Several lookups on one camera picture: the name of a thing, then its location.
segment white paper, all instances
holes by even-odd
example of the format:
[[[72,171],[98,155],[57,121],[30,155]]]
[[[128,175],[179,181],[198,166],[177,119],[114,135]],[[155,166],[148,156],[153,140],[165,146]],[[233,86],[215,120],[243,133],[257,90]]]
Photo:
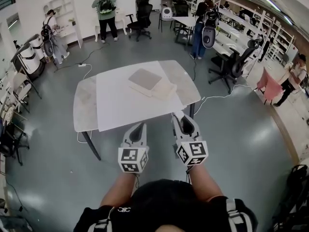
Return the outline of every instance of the white paper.
[[[185,108],[175,93],[170,100],[147,97],[128,86],[128,78],[143,68],[167,79],[158,61],[130,65],[97,75],[98,130],[106,131]]]

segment green shirt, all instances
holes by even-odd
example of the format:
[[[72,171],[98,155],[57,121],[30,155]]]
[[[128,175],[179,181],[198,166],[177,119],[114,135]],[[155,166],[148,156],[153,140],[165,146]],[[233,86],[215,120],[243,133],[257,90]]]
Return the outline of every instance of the green shirt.
[[[98,8],[98,3],[100,2],[100,0],[94,0],[93,3],[92,3],[92,8],[96,8],[97,9],[97,13],[98,13],[98,19],[99,20],[108,20],[108,19],[111,19],[113,17],[115,17],[115,10],[110,12],[109,14],[101,14],[100,13],[100,10]]]

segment white cable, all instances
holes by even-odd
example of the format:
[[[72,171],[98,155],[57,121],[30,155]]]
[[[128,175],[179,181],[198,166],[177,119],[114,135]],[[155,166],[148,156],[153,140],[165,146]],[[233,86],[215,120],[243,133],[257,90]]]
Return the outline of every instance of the white cable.
[[[90,65],[91,68],[90,68],[90,70],[87,72],[87,74],[84,76],[83,80],[84,80],[85,77],[92,71],[92,65],[91,65],[91,64],[86,64],[86,66],[87,66],[87,65]],[[78,140],[78,134],[79,134],[79,132],[77,133],[77,142],[79,142],[79,143],[81,143],[81,144],[87,144],[87,142],[81,142],[81,141]]]
[[[232,95],[232,93],[233,93],[233,91],[234,91],[234,88],[235,88],[236,86],[243,86],[243,87],[249,87],[249,88],[251,88],[250,86],[245,86],[245,85],[242,85],[242,84],[237,84],[237,85],[235,85],[235,86],[233,87],[232,92],[231,92],[229,95],[227,95],[227,96],[209,96],[209,97],[207,97],[207,98],[203,97],[203,98],[202,98],[202,101],[203,101],[203,102],[202,102],[201,105],[199,106],[198,110],[194,113],[194,115],[196,115],[196,114],[199,112],[199,110],[201,109],[202,105],[205,103],[205,101],[207,101],[207,99],[209,99],[209,98],[226,98],[226,97],[229,97],[229,96]]]

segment potted plant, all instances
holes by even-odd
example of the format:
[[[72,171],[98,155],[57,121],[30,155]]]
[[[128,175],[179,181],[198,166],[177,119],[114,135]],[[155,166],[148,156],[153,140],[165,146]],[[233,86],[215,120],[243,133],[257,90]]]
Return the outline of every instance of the potted plant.
[[[71,22],[71,23],[72,23],[72,26],[75,26],[75,25],[76,25],[76,21],[75,21],[75,19],[74,19],[74,18],[70,19],[70,20],[69,20],[69,22]]]

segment fluorescent light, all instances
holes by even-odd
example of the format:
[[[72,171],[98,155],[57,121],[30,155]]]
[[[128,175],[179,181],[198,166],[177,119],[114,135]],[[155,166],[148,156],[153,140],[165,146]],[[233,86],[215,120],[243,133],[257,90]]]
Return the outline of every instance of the fluorescent light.
[[[273,6],[276,10],[281,12],[281,10],[271,0],[266,0],[266,1],[269,2],[271,4],[271,6]]]
[[[18,21],[18,19],[16,21],[14,21],[10,26],[9,29]]]
[[[284,18],[285,18],[285,20],[286,20],[290,25],[293,26],[293,23],[290,21],[290,19],[289,19],[287,16],[284,16]]]

